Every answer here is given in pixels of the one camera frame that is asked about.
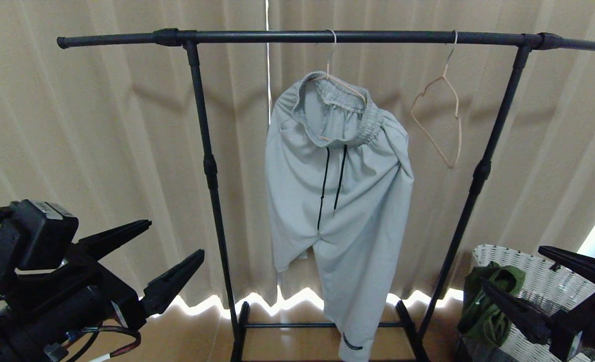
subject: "clothes hanger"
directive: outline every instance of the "clothes hanger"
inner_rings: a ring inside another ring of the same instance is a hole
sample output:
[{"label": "clothes hanger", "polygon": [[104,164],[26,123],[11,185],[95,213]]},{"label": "clothes hanger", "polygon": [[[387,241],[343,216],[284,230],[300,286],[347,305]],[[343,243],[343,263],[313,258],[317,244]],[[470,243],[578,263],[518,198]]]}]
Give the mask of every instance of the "clothes hanger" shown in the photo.
[{"label": "clothes hanger", "polygon": [[353,92],[356,96],[360,97],[362,99],[362,101],[364,102],[364,105],[366,105],[367,103],[367,99],[366,97],[364,97],[364,95],[360,92],[358,92],[357,90],[353,89],[352,87],[349,87],[348,85],[344,84],[343,81],[339,80],[338,78],[336,78],[335,76],[332,76],[330,73],[330,68],[331,68],[331,60],[333,58],[333,53],[335,53],[335,48],[337,46],[337,34],[334,32],[334,30],[331,29],[327,29],[328,31],[333,33],[333,47],[331,49],[331,54],[329,55],[329,59],[326,62],[326,75],[323,76],[318,76],[317,78],[313,78],[312,80],[322,80],[322,79],[327,79],[327,80],[332,80],[333,82],[336,82],[337,84],[345,87],[346,89],[350,90],[351,92]]},{"label": "clothes hanger", "polygon": [[[447,61],[445,62],[445,70],[443,71],[443,75],[438,76],[438,78],[432,80],[426,87],[424,87],[423,91],[420,92],[416,96],[416,99],[414,99],[414,103],[412,103],[411,110],[410,110],[411,117],[414,119],[414,121],[416,121],[417,125],[420,126],[420,128],[424,131],[424,133],[427,135],[427,137],[429,137],[429,140],[431,140],[431,143],[433,143],[434,146],[436,147],[438,153],[440,154],[440,157],[443,158],[447,167],[449,167],[451,169],[453,169],[455,167],[456,163],[458,163],[458,158],[460,158],[461,146],[463,144],[463,130],[461,127],[461,119],[460,119],[460,117],[458,117],[458,106],[460,105],[460,100],[458,99],[458,94],[456,94],[456,90],[454,89],[454,86],[447,79],[447,68],[449,68],[449,59],[451,59],[452,54],[454,54],[454,49],[456,48],[456,44],[458,43],[458,32],[456,32],[456,30],[454,30],[454,34],[456,34],[456,36],[454,37],[454,45],[452,45],[452,50],[449,52],[449,56],[447,57]],[[458,121],[458,148],[456,149],[456,158],[454,159],[453,163],[449,163],[449,161],[445,157],[445,154],[442,151],[440,151],[440,147],[438,146],[438,144],[436,144],[434,138],[431,137],[429,132],[422,126],[422,124],[420,124],[420,122],[414,115],[414,106],[416,106],[417,100],[421,97],[424,97],[424,94],[426,94],[427,90],[429,89],[429,87],[432,84],[434,84],[436,82],[440,82],[441,80],[443,80],[445,82],[445,84],[449,87],[449,89],[454,94],[454,98],[456,99],[456,108],[454,110],[454,119],[456,119],[456,121]]]}]

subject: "elastic waistband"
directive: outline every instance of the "elastic waistband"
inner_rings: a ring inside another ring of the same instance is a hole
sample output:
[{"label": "elastic waistband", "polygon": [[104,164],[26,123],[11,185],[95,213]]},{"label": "elastic waistband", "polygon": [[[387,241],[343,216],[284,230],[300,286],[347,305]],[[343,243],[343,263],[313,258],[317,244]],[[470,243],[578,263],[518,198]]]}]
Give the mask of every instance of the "elastic waistband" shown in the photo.
[{"label": "elastic waistband", "polygon": [[320,76],[326,76],[326,73],[323,71],[314,71],[313,73],[307,74],[297,83],[298,96],[297,102],[293,107],[293,117],[295,117],[297,121],[304,124],[306,133],[311,138],[311,140],[313,140],[313,143],[319,147],[342,148],[344,145],[351,147],[359,146],[373,140],[373,138],[375,138],[378,132],[381,130],[382,122],[384,121],[384,117],[382,117],[380,114],[380,108],[378,108],[375,103],[373,103],[368,90],[348,84],[347,82],[339,79],[338,80],[340,82],[362,94],[367,100],[366,105],[357,94],[347,89],[343,85],[334,82],[333,80],[318,80],[315,83],[315,89],[325,104],[336,105],[350,112],[361,113],[362,117],[359,120],[357,131],[350,138],[333,138],[328,141],[320,138],[313,132],[313,130],[311,130],[310,125],[306,122],[306,114],[304,113],[304,98],[302,97],[302,94],[304,94],[306,83],[309,80],[318,78]]}]

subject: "beige curtain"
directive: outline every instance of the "beige curtain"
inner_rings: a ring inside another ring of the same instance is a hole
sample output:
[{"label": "beige curtain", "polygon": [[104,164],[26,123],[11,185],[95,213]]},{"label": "beige curtain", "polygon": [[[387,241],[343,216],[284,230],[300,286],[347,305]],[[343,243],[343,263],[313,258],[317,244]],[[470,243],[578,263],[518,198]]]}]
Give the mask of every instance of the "beige curtain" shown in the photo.
[{"label": "beige curtain", "polygon": [[[278,2],[272,30],[550,31],[595,40],[591,2]],[[264,30],[263,0],[243,2],[0,2],[0,206],[40,199],[81,222],[78,237],[149,218],[153,227],[104,259],[138,291],[198,248],[207,259],[182,293],[189,305],[224,300],[203,148],[187,58],[156,45],[61,50],[57,36]],[[332,72],[366,87],[410,133],[416,175],[392,291],[429,293],[467,197],[516,49],[461,45],[448,76],[461,99],[463,153],[442,163],[408,108],[440,75],[449,46],[340,44]],[[275,301],[265,200],[268,77],[276,98],[314,69],[330,44],[199,45],[231,274],[238,298]],[[456,147],[451,95],[429,94],[420,119],[445,153]],[[525,252],[577,249],[595,222],[595,53],[534,51],[465,234]],[[319,290],[313,259],[281,276],[288,298]],[[460,278],[455,279],[460,286]]]}]

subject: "black logo on pants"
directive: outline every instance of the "black logo on pants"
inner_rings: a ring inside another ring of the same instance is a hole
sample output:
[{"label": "black logo on pants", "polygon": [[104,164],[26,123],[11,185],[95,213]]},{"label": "black logo on pants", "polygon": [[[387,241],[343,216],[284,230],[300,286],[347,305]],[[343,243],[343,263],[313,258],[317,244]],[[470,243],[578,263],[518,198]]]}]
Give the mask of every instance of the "black logo on pants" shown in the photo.
[{"label": "black logo on pants", "polygon": [[344,333],[342,333],[342,338],[344,339],[344,343],[346,343],[346,346],[352,350],[361,350],[363,347],[358,347],[358,346],[354,346],[353,344],[349,343],[349,340],[346,339],[346,335]]}]

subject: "white wicker basket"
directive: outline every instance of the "white wicker basket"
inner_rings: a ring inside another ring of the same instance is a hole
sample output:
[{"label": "white wicker basket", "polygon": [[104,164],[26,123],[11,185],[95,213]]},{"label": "white wicker basket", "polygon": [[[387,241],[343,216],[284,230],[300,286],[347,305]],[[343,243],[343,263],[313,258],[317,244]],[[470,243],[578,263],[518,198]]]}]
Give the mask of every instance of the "white wicker basket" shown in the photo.
[{"label": "white wicker basket", "polygon": [[[550,315],[559,309],[569,311],[595,292],[595,284],[567,268],[550,270],[554,264],[553,261],[496,245],[480,245],[472,252],[472,267],[487,266],[490,261],[495,261],[502,266],[513,265],[525,271],[525,282],[519,297],[536,303]],[[485,346],[465,337],[462,339],[474,362],[481,360],[496,362],[554,360],[559,362],[548,351],[548,346],[528,342],[514,326],[500,348]],[[572,360],[590,361],[583,353]]]}]

